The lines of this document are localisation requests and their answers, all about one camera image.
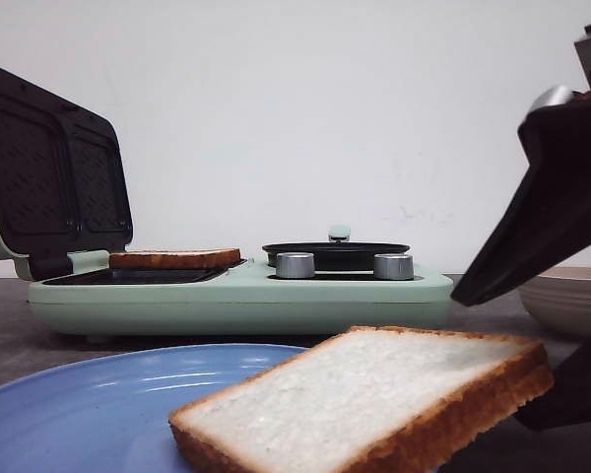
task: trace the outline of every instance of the sandwich maker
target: sandwich maker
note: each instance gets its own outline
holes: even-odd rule
[[[352,243],[346,233],[307,243],[310,251],[268,245],[269,258],[228,267],[111,269],[109,254],[133,235],[112,125],[0,69],[0,259],[32,281],[33,315],[55,331],[94,339],[444,323],[450,279],[418,264],[408,280],[375,277],[375,254],[407,256],[409,246]],[[278,277],[285,252],[312,255],[319,267],[304,279]]]

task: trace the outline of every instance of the black frying pan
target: black frying pan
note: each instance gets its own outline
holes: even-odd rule
[[[276,255],[287,252],[313,253],[317,271],[371,271],[374,255],[379,253],[404,253],[409,246],[395,243],[278,243],[266,244],[269,265],[276,266]]]

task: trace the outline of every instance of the bread slice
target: bread slice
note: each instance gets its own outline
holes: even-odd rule
[[[353,327],[168,420],[198,472],[424,473],[552,383],[535,340]]]
[[[223,268],[240,260],[238,248],[180,251],[147,250],[109,254],[110,268],[208,269]]]

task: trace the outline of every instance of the ceramic bowl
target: ceramic bowl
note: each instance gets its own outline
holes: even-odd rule
[[[521,302],[543,326],[591,336],[591,268],[556,266],[519,287]]]

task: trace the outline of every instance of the table surface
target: table surface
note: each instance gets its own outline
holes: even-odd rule
[[[118,353],[203,343],[279,343],[311,347],[327,336],[183,336],[116,337],[91,344],[84,337],[48,330],[31,315],[27,283],[0,279],[0,385],[18,377],[68,363]],[[464,307],[454,303],[447,329],[509,333],[545,341],[555,366],[579,345],[544,330],[523,308],[516,292],[487,304]],[[531,432],[509,418],[480,434],[458,451],[440,473],[456,472],[591,472],[591,423]]]

